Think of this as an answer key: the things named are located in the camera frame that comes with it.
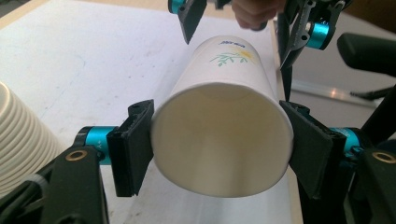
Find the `paper cup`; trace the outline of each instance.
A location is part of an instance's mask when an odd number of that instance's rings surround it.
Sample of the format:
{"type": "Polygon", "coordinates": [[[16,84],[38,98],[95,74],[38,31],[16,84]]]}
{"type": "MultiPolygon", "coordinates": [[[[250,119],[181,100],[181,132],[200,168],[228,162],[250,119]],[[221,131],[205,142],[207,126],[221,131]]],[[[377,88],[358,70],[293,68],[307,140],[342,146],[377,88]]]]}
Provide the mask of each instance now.
{"type": "Polygon", "coordinates": [[[216,197],[271,188],[286,172],[292,140],[257,51],[234,36],[213,37],[196,49],[151,127],[162,174],[216,197]]]}
{"type": "Polygon", "coordinates": [[[62,150],[50,130],[0,82],[0,198],[62,150]]]}

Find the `green plant logo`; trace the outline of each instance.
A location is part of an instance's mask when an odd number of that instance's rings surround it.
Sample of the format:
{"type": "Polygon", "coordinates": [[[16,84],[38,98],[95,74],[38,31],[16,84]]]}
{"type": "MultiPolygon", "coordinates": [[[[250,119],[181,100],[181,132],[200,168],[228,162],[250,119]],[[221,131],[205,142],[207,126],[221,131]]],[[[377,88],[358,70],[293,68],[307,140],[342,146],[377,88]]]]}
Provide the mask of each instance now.
{"type": "Polygon", "coordinates": [[[252,54],[247,50],[238,50],[235,53],[225,52],[218,54],[216,58],[210,60],[210,62],[217,61],[218,66],[222,67],[227,63],[248,63],[253,58],[252,54]]]}

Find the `black plastic mount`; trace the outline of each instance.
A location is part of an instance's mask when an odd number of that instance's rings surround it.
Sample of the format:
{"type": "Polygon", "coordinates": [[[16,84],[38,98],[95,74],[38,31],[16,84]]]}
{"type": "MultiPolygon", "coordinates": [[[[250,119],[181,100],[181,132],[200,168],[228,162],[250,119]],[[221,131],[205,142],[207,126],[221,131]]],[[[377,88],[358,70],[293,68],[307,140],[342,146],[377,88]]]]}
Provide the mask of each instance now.
{"type": "Polygon", "coordinates": [[[289,116],[294,131],[290,167],[309,198],[320,199],[332,187],[346,138],[309,115],[309,108],[291,102],[280,105],[289,116]]]}
{"type": "Polygon", "coordinates": [[[154,101],[131,105],[128,113],[129,118],[106,137],[118,197],[138,194],[153,158],[149,130],[154,101]]]}
{"type": "Polygon", "coordinates": [[[189,0],[178,9],[178,19],[187,44],[190,43],[198,23],[204,15],[206,5],[206,0],[189,0]]]}
{"type": "Polygon", "coordinates": [[[99,160],[90,146],[70,147],[54,160],[40,224],[108,223],[99,160]]]}
{"type": "Polygon", "coordinates": [[[367,148],[361,155],[358,175],[349,193],[356,223],[396,223],[396,154],[367,148]]]}
{"type": "Polygon", "coordinates": [[[345,33],[337,47],[349,67],[396,77],[395,40],[345,33]]]}

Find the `black cable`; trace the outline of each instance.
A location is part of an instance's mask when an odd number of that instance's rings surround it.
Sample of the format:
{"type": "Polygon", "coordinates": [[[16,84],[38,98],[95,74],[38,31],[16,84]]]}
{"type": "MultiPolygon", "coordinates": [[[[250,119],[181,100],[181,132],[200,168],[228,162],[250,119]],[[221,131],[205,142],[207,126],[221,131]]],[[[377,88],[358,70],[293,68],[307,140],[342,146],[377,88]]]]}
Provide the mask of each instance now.
{"type": "Polygon", "coordinates": [[[388,140],[396,132],[396,85],[361,127],[372,143],[388,140]]]}
{"type": "Polygon", "coordinates": [[[17,199],[9,204],[7,208],[0,214],[0,223],[12,223],[22,208],[30,203],[32,199],[39,193],[40,187],[36,183],[30,182],[23,194],[21,194],[17,199]]]}
{"type": "MultiPolygon", "coordinates": [[[[53,168],[53,160],[41,168],[37,174],[50,181],[50,174],[53,168]]],[[[18,213],[27,204],[42,197],[42,188],[32,181],[24,181],[8,195],[0,200],[0,223],[12,223],[18,213]]]]}

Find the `white paper cup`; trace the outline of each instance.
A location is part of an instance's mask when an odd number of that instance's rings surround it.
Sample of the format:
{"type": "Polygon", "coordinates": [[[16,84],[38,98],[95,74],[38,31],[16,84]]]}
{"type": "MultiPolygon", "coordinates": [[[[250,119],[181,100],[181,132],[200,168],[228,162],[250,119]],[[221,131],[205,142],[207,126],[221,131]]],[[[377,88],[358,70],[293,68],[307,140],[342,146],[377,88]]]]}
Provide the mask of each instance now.
{"type": "Polygon", "coordinates": [[[0,82],[0,198],[62,150],[50,130],[0,82]]]}
{"type": "Polygon", "coordinates": [[[292,140],[257,51],[234,36],[197,48],[151,128],[162,174],[216,197],[271,188],[286,172],[292,140]]]}

